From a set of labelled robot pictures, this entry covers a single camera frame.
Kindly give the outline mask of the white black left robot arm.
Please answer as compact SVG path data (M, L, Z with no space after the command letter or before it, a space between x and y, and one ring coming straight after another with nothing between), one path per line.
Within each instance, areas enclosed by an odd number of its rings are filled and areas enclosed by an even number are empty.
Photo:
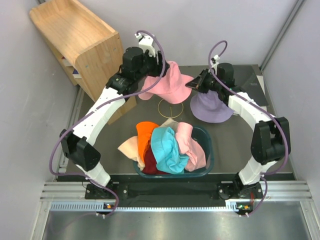
M163 95L168 101L178 104L191 94L187 87L193 78L182 74L174 61L163 60L161 51L129 47L122 56L122 64L107 82L99 99L89 112L71 130L60 133L64 156L71 160L87 177L95 182L96 192L102 198L109 198L114 191L111 177L105 171L100 159L101 154L94 144L101 130L113 114L122 107L128 98L136 95L139 82L144 85L139 93L148 98L153 94Z

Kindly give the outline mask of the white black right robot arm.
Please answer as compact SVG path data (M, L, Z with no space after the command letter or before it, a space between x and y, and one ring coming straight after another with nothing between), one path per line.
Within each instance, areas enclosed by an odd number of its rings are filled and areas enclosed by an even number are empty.
M212 107L222 107L228 114L238 114L252 129L251 157L235 177L233 192L245 198L278 161L288 161L291 152L290 126L285 117L275 117L261 108L240 86L236 85L234 67L230 63L215 63L205 68L187 84L198 91L202 100L193 106L194 116L199 120L213 113Z

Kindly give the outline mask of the turquoise bucket hat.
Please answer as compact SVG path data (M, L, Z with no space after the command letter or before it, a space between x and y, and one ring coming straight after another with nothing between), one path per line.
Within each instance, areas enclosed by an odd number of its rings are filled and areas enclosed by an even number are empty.
M151 135L150 147L157 170L172 175L185 172L189 157L180 153L175 131L171 127L156 127Z

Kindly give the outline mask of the lavender bucket hat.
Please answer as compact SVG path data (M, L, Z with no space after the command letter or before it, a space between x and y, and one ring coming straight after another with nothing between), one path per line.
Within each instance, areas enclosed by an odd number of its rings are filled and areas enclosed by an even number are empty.
M223 103L215 91L208 93L198 92L190 100L192 114L206 123L223 123L227 121L234 111Z

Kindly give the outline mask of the light pink bucket hat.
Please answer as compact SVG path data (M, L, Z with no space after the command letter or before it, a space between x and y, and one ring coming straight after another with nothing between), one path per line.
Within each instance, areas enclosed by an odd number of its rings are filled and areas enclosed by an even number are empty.
M179 122L175 132L175 139L179 152L187 155L189 160L185 170L193 172L206 166L206 155L200 144L192 138L193 126L186 122Z

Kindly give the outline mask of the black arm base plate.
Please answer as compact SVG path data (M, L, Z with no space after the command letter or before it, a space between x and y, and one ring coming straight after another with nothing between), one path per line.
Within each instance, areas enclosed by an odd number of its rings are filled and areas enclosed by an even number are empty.
M138 196L206 195L218 200L260 199L263 196L259 184L239 193L229 182L112 182L107 188L115 192L121 200Z

